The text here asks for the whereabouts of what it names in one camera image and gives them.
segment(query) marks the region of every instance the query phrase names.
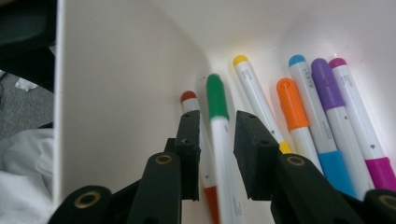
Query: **yellow marker cap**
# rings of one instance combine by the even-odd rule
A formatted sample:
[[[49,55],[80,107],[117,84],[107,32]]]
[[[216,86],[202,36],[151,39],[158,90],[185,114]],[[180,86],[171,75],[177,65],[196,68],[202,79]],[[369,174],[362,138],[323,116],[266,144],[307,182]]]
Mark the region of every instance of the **yellow marker cap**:
[[[283,154],[292,153],[290,149],[290,145],[287,141],[280,142],[279,149]]]
[[[246,62],[247,60],[248,58],[245,55],[240,54],[233,59],[233,66],[236,67],[239,63]]]

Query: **orange marker cap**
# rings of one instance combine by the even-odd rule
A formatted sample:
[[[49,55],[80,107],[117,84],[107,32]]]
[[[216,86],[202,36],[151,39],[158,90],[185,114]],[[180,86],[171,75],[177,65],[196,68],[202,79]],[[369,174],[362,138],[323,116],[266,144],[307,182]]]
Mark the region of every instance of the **orange marker cap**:
[[[289,131],[308,127],[309,122],[304,112],[303,102],[293,80],[288,77],[280,79],[276,84],[276,91]]]

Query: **white fabric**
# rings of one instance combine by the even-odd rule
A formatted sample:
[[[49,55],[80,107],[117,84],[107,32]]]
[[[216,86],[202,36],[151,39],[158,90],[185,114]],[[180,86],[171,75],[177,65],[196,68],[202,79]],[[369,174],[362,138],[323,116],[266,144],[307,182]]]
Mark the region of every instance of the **white fabric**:
[[[48,223],[53,130],[17,133],[0,141],[0,223]]]
[[[33,82],[30,82],[24,78],[21,78],[15,83],[15,87],[24,91],[29,91],[31,89],[37,88],[37,85]]]

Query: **orange marker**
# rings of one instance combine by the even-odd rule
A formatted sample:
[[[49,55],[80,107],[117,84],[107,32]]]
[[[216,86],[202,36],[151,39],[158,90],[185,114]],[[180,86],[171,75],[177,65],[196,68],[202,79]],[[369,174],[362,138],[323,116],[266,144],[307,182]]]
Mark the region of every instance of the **orange marker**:
[[[311,160],[323,173],[296,85],[285,77],[277,82],[276,91],[297,153]]]

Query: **red marker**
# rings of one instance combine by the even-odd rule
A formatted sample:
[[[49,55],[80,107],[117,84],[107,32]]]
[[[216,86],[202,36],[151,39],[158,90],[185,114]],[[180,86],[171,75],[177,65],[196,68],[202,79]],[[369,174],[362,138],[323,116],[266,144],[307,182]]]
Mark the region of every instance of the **red marker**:
[[[181,95],[181,105],[183,112],[187,113],[193,110],[201,110],[197,96],[193,91],[185,91]],[[208,141],[205,125],[203,123],[202,115],[200,116],[200,137],[199,147],[201,151],[201,160],[199,163],[199,171],[202,182],[204,184],[204,192],[206,195],[207,205],[209,206],[210,215],[214,224],[219,224],[219,208],[218,195],[216,188],[215,168],[212,150]]]

